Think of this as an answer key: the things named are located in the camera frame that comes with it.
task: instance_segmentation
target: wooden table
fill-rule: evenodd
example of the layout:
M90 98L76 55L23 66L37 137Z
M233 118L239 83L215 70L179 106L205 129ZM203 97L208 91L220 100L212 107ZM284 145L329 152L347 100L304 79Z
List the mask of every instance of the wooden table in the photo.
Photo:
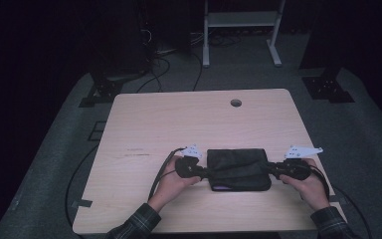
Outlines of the wooden table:
M283 161L291 145L313 147L287 90L119 95L83 195L93 204L79 208L74 231L105 233L122 224L146 202L166 156L193 143L203 166L209 148L264 148L269 161ZM265 192L213 192L205 179L163 208L153 232L315 229L299 194L272 182Z

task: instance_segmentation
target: plaid shirt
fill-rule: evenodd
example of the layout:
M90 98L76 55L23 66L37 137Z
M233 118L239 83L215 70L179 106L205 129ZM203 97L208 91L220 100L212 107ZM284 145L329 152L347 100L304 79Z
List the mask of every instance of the plaid shirt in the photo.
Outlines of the plaid shirt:
M318 210L311 215L311 219L321 239L359 238L353 234L335 207ZM123 225L107 232L105 239L147 238L160 220L159 214L144 203Z
M360 238L356 236L343 220L335 207L326 207L311 215L321 239Z

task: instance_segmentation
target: black pouch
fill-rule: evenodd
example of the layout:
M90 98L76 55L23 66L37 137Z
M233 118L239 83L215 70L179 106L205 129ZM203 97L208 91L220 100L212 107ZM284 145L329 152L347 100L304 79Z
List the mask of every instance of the black pouch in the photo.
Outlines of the black pouch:
M213 191L267 191L272 186L262 148L208 149L207 168Z

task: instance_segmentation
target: white metal stand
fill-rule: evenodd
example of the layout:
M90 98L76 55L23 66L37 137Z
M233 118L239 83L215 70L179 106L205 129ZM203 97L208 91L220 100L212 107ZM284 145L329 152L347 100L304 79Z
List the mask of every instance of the white metal stand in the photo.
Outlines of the white metal stand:
M273 26L272 38L267 40L269 51L272 55L276 67L282 65L276 50L276 38L279 32L282 15L286 0L281 0L278 11L267 12L222 12L209 13L208 0L205 2L204 10L204 45L203 45L203 66L210 66L209 57L209 28L211 27L258 27Z

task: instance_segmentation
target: black controller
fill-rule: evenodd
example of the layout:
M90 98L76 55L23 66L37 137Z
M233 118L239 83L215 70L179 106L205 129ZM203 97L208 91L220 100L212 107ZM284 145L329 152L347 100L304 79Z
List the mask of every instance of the black controller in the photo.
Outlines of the black controller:
M198 158L191 156L184 156L176 160L175 170L182 178L189 178L199 176L202 179L209 176L209 170L202 166L197 165ZM311 175L311 168L308 163L300 158L287 158L283 162L268 162L263 165L279 180L281 174L293 177L298 180L305 180Z

